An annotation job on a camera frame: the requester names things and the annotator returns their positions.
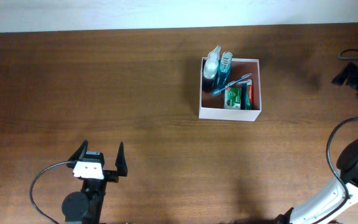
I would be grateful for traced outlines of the blue white toothbrush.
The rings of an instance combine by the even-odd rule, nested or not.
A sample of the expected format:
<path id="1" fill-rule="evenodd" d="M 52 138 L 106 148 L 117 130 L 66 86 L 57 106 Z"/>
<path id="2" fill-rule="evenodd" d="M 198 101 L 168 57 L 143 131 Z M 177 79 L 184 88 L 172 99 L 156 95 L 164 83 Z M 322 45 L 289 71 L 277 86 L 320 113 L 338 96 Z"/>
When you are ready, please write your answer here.
<path id="1" fill-rule="evenodd" d="M 239 84 L 239 83 L 240 83 L 240 84 L 245 83 L 246 80 L 247 80 L 249 77 L 251 77 L 251 76 L 252 76 L 251 73 L 245 74 L 245 75 L 241 76 L 240 79 L 231 81 L 231 82 L 229 82 L 227 85 L 223 86 L 222 88 L 217 88 L 217 89 L 213 90 L 213 91 L 210 93 L 210 95 L 211 95 L 211 96 L 218 96 L 218 95 L 220 95 L 225 89 L 229 88 L 230 86 L 234 86 L 234 85 Z"/>

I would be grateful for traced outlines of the green white toothpaste tube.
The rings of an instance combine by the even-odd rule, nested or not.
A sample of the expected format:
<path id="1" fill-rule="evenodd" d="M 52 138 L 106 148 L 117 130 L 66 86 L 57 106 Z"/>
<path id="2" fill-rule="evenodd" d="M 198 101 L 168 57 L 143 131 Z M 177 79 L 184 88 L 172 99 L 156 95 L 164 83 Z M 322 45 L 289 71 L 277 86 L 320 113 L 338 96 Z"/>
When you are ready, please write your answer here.
<path id="1" fill-rule="evenodd" d="M 247 80 L 246 85 L 246 110 L 253 110 L 253 82 L 252 80 Z"/>

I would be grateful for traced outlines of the blue disposable razor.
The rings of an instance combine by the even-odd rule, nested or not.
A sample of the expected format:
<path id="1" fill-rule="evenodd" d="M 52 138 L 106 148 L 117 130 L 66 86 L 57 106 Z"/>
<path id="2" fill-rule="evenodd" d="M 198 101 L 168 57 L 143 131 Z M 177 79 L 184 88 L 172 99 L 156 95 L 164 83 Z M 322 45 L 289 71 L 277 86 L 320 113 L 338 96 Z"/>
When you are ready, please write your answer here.
<path id="1" fill-rule="evenodd" d="M 241 109 L 246 109 L 246 87 L 247 87 L 247 81 L 241 81 L 238 83 L 238 85 L 241 86 Z"/>

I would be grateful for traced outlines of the green white soap box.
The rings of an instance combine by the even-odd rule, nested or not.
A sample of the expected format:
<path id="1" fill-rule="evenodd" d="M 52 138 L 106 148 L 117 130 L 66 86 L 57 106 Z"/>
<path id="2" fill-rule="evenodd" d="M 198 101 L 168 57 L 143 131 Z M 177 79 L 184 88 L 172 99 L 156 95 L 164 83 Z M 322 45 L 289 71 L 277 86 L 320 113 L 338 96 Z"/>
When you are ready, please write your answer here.
<path id="1" fill-rule="evenodd" d="M 227 87 L 224 92 L 224 109 L 239 110 L 241 108 L 241 88 Z"/>

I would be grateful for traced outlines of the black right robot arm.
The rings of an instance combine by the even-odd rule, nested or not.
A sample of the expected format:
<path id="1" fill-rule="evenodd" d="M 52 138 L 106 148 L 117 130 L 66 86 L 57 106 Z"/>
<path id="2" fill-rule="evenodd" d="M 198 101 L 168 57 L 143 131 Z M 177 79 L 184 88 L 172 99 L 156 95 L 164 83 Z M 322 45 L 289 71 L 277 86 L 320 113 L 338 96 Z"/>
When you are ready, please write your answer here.
<path id="1" fill-rule="evenodd" d="M 335 85 L 351 86 L 358 91 L 358 49 L 346 49 L 338 59 L 348 60 L 346 67 L 332 80 Z M 326 159 L 333 178 L 313 198 L 274 219 L 279 224 L 335 223 L 335 218 L 358 203 L 358 138 L 351 142 L 337 159 L 336 167 L 330 157 L 330 148 L 337 131 L 358 117 L 346 119 L 331 132 L 326 144 Z"/>

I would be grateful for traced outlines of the blue mouthwash bottle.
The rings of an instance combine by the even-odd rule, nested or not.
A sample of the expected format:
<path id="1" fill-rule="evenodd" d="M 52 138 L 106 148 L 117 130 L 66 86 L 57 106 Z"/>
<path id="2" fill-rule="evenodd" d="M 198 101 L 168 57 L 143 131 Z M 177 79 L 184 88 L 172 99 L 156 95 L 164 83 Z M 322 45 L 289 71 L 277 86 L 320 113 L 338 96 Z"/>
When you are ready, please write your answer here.
<path id="1" fill-rule="evenodd" d="M 218 69 L 218 74 L 214 83 L 214 89 L 222 89 L 226 83 L 227 78 L 231 72 L 232 66 L 232 53 L 231 52 L 224 52 Z"/>

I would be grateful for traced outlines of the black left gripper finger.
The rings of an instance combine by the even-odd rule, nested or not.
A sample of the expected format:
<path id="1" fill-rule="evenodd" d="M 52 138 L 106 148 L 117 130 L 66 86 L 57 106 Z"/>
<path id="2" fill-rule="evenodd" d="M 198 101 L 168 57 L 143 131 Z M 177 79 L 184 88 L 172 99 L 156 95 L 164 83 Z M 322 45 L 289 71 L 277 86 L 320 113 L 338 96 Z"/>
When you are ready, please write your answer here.
<path id="1" fill-rule="evenodd" d="M 124 155 L 124 143 L 123 142 L 121 142 L 119 145 L 119 150 L 117 152 L 115 166 L 117 168 L 118 176 L 127 177 L 128 168 L 127 168 L 127 164 L 126 164 L 126 158 Z"/>
<path id="2" fill-rule="evenodd" d="M 80 147 L 69 157 L 68 161 L 81 161 L 88 150 L 88 140 L 84 140 Z"/>

